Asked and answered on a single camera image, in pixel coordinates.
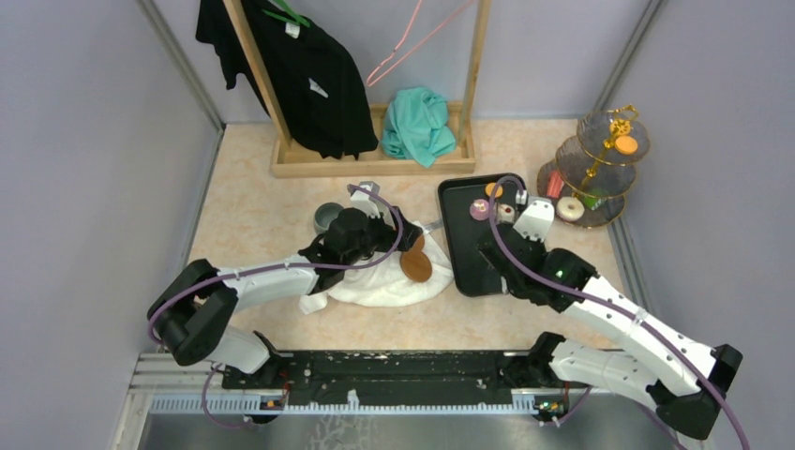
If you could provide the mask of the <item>wooden coaster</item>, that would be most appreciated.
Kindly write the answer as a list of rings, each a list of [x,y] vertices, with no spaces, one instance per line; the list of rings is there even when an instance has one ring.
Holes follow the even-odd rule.
[[[432,276],[432,263],[422,250],[403,252],[399,264],[403,274],[411,281],[424,283]]]
[[[406,250],[406,253],[410,252],[422,252],[425,246],[425,236],[420,234],[415,241],[413,242],[410,249]]]

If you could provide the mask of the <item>white glazed donut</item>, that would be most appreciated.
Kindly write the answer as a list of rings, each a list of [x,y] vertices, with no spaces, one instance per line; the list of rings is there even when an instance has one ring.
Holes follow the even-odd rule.
[[[556,214],[563,221],[577,222],[584,216],[585,206],[576,197],[564,196],[557,201]]]

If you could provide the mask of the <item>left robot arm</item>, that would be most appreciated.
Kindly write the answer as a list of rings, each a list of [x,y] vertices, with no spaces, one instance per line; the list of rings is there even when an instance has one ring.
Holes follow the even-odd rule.
[[[399,210],[370,217],[345,208],[326,232],[282,262],[219,269],[196,260],[150,307],[149,330],[180,366],[212,361],[243,372],[260,388],[270,387],[281,374],[278,352],[261,333],[234,328],[233,315],[281,298],[324,293],[347,271],[412,249],[422,233]]]

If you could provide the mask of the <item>pink cupcake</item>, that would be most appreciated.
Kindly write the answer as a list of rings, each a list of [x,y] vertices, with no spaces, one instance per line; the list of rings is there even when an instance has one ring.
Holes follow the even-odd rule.
[[[490,207],[488,200],[485,199],[473,200],[469,207],[469,214],[471,218],[476,221],[487,220],[490,215]]]

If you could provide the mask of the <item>green cake slice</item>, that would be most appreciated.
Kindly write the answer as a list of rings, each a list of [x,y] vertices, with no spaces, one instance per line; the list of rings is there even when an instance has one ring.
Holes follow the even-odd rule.
[[[582,194],[580,199],[588,210],[594,211],[599,209],[608,200],[608,195],[603,189],[598,188],[589,193]]]

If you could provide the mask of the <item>chocolate biscuit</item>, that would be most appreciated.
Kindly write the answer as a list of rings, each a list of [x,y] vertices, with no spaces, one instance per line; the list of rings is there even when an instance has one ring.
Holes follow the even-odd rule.
[[[517,211],[514,206],[506,203],[497,205],[496,220],[498,223],[513,224],[517,219]]]

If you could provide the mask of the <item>red cake slice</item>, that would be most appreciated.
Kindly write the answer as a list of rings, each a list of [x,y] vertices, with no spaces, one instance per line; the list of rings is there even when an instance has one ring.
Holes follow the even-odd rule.
[[[558,170],[549,173],[546,186],[546,196],[550,199],[559,199],[563,192],[564,181]]]

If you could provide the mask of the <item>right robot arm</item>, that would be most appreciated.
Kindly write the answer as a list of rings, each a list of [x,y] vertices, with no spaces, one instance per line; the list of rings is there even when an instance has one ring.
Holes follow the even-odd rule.
[[[606,389],[652,410],[684,436],[709,438],[743,360],[739,351],[728,344],[709,347],[671,329],[577,254],[548,250],[509,224],[483,232],[476,248],[510,295],[579,320],[616,346],[595,349],[544,332],[524,358],[534,383]]]

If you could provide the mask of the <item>orange biscuit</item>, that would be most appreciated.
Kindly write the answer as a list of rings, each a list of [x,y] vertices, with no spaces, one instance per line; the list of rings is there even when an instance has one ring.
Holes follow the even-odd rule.
[[[495,199],[499,199],[503,195],[503,187],[498,186],[495,182],[488,183],[484,187],[484,192],[488,198],[494,197]]]

